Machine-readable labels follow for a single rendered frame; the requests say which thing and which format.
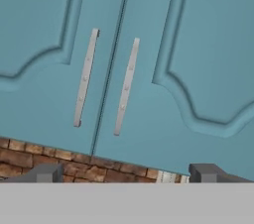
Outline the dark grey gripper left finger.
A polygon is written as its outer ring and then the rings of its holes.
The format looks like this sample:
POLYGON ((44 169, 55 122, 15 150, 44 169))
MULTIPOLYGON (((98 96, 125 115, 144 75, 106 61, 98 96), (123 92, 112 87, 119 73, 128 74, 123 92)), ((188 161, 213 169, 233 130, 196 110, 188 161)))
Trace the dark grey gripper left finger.
POLYGON ((26 174, 5 179, 5 182, 63 182, 64 168, 61 164, 40 164, 26 174))

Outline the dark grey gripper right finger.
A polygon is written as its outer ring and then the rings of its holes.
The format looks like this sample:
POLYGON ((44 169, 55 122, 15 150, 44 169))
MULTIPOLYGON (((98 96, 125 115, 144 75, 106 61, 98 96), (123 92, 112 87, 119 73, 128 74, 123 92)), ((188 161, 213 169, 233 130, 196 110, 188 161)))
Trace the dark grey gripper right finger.
POLYGON ((230 174, 215 164, 190 164, 190 182, 249 182, 249 179, 230 174))

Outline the teal cabinet door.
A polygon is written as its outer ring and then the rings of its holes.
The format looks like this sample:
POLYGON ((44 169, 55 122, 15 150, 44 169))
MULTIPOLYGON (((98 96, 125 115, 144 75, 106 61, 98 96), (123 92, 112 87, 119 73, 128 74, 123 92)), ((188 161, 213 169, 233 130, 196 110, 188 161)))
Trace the teal cabinet door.
POLYGON ((124 0, 0 0, 0 137, 90 152, 124 0), (75 103, 99 30, 79 127, 75 103))
POLYGON ((94 153, 182 174, 215 164, 254 180, 254 0, 126 0, 94 153))

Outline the white ribbed object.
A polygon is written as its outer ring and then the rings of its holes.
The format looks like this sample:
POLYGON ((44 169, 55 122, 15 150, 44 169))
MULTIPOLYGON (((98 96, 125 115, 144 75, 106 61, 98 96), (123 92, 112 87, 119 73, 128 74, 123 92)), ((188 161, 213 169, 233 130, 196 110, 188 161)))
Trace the white ribbed object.
POLYGON ((157 177, 158 183, 189 183, 190 178, 187 175, 177 173, 159 171, 157 177))

